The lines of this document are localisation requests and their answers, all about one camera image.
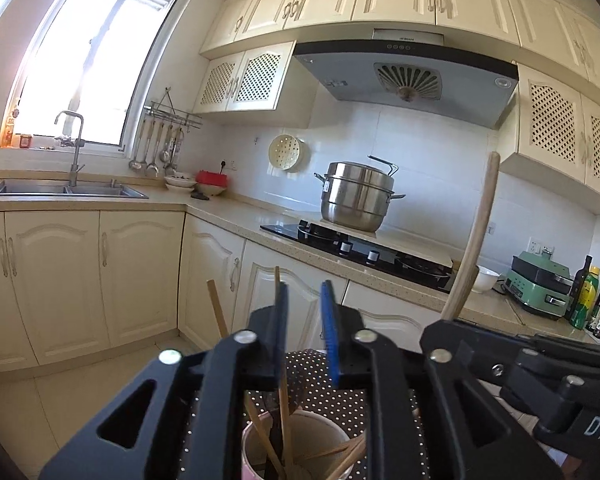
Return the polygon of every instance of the stainless steel sink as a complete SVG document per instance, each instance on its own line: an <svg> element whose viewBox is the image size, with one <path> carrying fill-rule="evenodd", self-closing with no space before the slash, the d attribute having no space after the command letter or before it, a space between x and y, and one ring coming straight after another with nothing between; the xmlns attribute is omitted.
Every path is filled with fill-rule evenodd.
<svg viewBox="0 0 600 480"><path fill-rule="evenodd" d="M69 186L62 180L3 180L0 183L0 196L96 196L117 198L149 198L135 189L106 182L78 182Z"/></svg>

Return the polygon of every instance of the range hood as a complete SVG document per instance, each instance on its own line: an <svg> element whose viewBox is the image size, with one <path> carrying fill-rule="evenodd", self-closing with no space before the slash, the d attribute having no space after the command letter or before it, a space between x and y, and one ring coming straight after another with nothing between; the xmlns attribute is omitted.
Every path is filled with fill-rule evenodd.
<svg viewBox="0 0 600 480"><path fill-rule="evenodd" d="M440 44L395 40L298 43L294 57L340 101L399 106L493 128L518 67Z"/></svg>

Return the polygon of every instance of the window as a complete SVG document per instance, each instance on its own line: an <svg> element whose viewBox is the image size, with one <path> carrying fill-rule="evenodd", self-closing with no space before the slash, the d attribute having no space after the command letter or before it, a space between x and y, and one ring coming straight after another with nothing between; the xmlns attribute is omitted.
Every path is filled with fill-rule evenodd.
<svg viewBox="0 0 600 480"><path fill-rule="evenodd" d="M128 108L142 68L176 0L64 0L50 11L14 86L13 133L55 136L60 110L85 117L93 146L124 145ZM62 133L78 121L62 116ZM6 135L2 144L6 144Z"/></svg>

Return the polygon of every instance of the red container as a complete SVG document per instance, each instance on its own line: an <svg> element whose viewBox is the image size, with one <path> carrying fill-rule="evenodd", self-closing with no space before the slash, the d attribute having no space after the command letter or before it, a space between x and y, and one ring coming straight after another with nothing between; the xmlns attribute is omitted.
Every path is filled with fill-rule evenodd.
<svg viewBox="0 0 600 480"><path fill-rule="evenodd" d="M212 173L211 171L199 171L196 175L196 182L199 184L209 184L210 186L227 187L226 175Z"/></svg>

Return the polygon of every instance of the pot handle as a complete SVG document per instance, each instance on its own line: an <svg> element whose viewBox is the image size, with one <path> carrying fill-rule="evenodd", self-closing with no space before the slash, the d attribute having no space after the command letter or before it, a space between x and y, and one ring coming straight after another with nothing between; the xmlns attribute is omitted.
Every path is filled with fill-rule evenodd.
<svg viewBox="0 0 600 480"><path fill-rule="evenodd" d="M378 162L382 162L383 164L386 164L387 166L391 167L391 171L389 172L389 176L392 176L392 174L395 174L400 169L394 163L389 162L388 160L384 160L384 158L377 158L376 156L373 156L373 155L367 155L367 156L371 160L377 160Z"/></svg>

